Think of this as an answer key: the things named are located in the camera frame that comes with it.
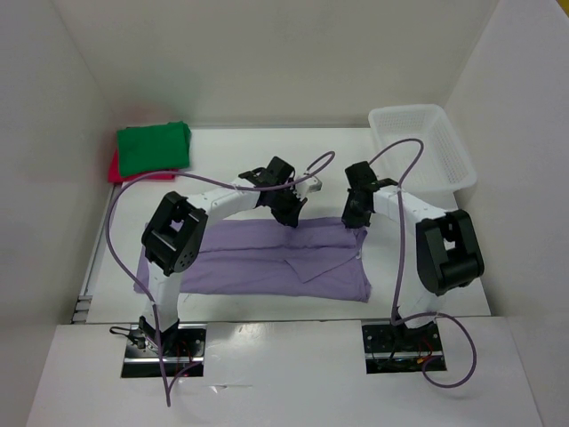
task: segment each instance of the folded red towel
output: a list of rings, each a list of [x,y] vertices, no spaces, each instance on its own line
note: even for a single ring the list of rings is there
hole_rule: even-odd
[[[121,174],[118,172],[118,150],[116,149],[115,154],[113,155],[113,159],[110,162],[110,168],[108,169],[107,181],[118,184],[121,182],[132,181],[134,178],[141,175],[143,175],[143,173],[137,173],[136,175],[125,176],[125,177],[121,176]],[[176,178],[176,175],[172,175],[171,173],[160,173],[154,175],[149,179],[155,181],[173,181],[174,178]]]

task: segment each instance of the plastic basket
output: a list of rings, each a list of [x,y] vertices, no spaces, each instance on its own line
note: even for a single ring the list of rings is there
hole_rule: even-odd
[[[379,150],[403,138],[418,138],[425,143],[419,163],[405,179],[403,187],[407,191],[450,193],[476,183],[477,173],[469,153],[438,105],[374,109],[369,121]],[[417,149],[418,145],[410,142],[386,152],[377,161],[382,170],[380,178],[398,181]]]

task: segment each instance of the green cloth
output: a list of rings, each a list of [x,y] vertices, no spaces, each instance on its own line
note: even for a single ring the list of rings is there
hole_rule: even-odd
[[[131,176],[189,167],[190,135],[184,122],[118,131],[118,172],[121,176]]]

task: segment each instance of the purple cable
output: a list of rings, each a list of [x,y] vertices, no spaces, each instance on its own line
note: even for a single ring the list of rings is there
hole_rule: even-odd
[[[279,189],[288,189],[289,187],[300,184],[301,182],[304,182],[306,180],[309,180],[313,176],[316,176],[318,173],[322,172],[334,160],[335,156],[336,156],[336,153],[334,151],[327,151],[322,156],[320,156],[319,158],[317,158],[314,162],[312,162],[310,164],[310,166],[307,168],[308,173],[306,175],[303,175],[298,180],[290,181],[290,182],[287,182],[286,184],[276,185],[273,187],[259,187],[259,188],[241,187],[239,185],[231,185],[231,184],[227,184],[225,182],[220,182],[220,181],[212,180],[210,178],[205,178],[203,176],[194,175],[192,173],[185,173],[185,172],[180,172],[180,171],[167,171],[167,172],[171,175],[184,176],[186,178],[193,178],[193,179],[198,180],[198,181],[208,182],[210,184],[217,185],[218,187],[222,187],[224,189],[236,189],[239,191],[258,191],[258,192],[276,191]],[[319,166],[314,172],[310,172],[310,169],[314,165],[319,163],[325,157],[328,157],[326,159],[326,161],[321,166]],[[113,258],[115,259],[115,262],[118,264],[118,266],[126,273],[126,275],[129,278],[131,278],[134,281],[134,283],[136,283],[140,287],[140,289],[142,289],[142,292],[144,292],[144,294],[146,294],[146,296],[152,302],[152,311],[154,312],[156,331],[160,331],[160,321],[158,319],[158,308],[156,306],[156,301],[155,301],[154,297],[152,296],[152,293],[150,293],[150,290],[148,289],[148,287],[144,283],[142,283],[136,277],[136,275],[134,273],[132,273],[132,271],[130,271],[128,269],[128,267],[126,267],[126,265],[124,265],[124,263],[121,261],[118,254],[116,253],[115,247],[113,246],[113,243],[112,243],[111,238],[110,238],[110,222],[111,222],[113,212],[115,211],[116,202],[124,194],[125,191],[127,191],[132,185],[136,184],[137,182],[147,180],[148,178],[151,178],[152,176],[155,176],[155,175],[159,175],[161,173],[164,173],[164,171],[144,173],[143,175],[139,176],[138,178],[135,178],[134,180],[125,184],[118,191],[118,193],[116,194],[116,197],[111,201],[111,203],[108,207],[107,213],[105,215],[105,238],[107,239],[108,250],[110,251],[110,254],[113,256]],[[180,378],[180,376],[183,373],[188,371],[195,364],[192,364],[188,367],[185,367],[184,369],[179,371],[179,373],[176,376],[174,376],[174,378],[172,379],[172,382],[170,384],[168,384],[168,377],[166,376],[166,368],[164,365],[164,351],[162,348],[162,341],[160,339],[160,334],[156,334],[155,339],[156,339],[156,347],[158,349],[158,365],[160,366],[160,375],[162,376],[162,380],[164,382],[164,391],[166,394],[166,405],[168,407],[170,407],[170,405],[171,405],[170,393],[172,391],[172,387],[174,385],[174,382],[178,378]]]
[[[419,152],[417,153],[417,156],[415,156],[415,158],[413,159],[411,164],[409,164],[407,169],[405,169],[405,171],[401,175],[401,178],[399,179],[399,183],[397,184],[397,202],[399,204],[399,235],[400,235],[401,244],[399,245],[399,269],[397,271],[397,282],[395,284],[395,293],[393,295],[393,303],[391,304],[390,322],[391,322],[391,325],[393,325],[393,326],[399,326],[399,325],[403,325],[404,322],[409,321],[409,320],[413,320],[415,318],[440,317],[440,318],[448,318],[449,320],[454,322],[461,329],[461,331],[464,333],[467,340],[469,341],[470,348],[472,349],[472,365],[470,367],[469,372],[466,374],[466,376],[464,376],[464,378],[462,378],[457,383],[452,383],[452,384],[437,383],[436,381],[434,381],[433,379],[431,379],[427,375],[427,366],[433,360],[440,359],[441,357],[435,356],[434,358],[430,358],[422,364],[422,373],[429,383],[431,383],[431,384],[433,384],[433,385],[435,385],[441,389],[454,389],[456,387],[460,387],[466,381],[468,381],[472,377],[472,375],[474,374],[474,371],[477,368],[477,360],[478,360],[477,348],[474,345],[474,341],[472,340],[472,337],[470,336],[469,332],[466,330],[464,325],[454,316],[451,316],[451,315],[445,314],[445,313],[441,313],[441,312],[434,312],[434,311],[425,311],[422,313],[413,314],[413,315],[408,316],[406,318],[397,319],[399,295],[401,294],[401,287],[403,284],[403,272],[405,269],[405,210],[403,207],[403,195],[401,194],[401,186],[403,185],[403,182],[404,182],[405,178],[407,177],[407,175],[409,174],[409,172],[411,172],[411,170],[415,167],[415,165],[417,165],[417,162],[419,161],[419,159],[421,158],[421,156],[423,154],[423,151],[425,150],[425,144],[423,143],[423,141],[418,140],[416,138],[406,138],[404,140],[396,141],[396,142],[393,142],[392,144],[388,145],[385,149],[380,151],[374,158],[372,158],[372,160],[369,161],[369,164],[373,163],[375,160],[377,160],[379,157],[381,157],[386,151],[393,149],[397,145],[403,144],[404,142],[417,142],[419,144],[420,148],[419,148]]]

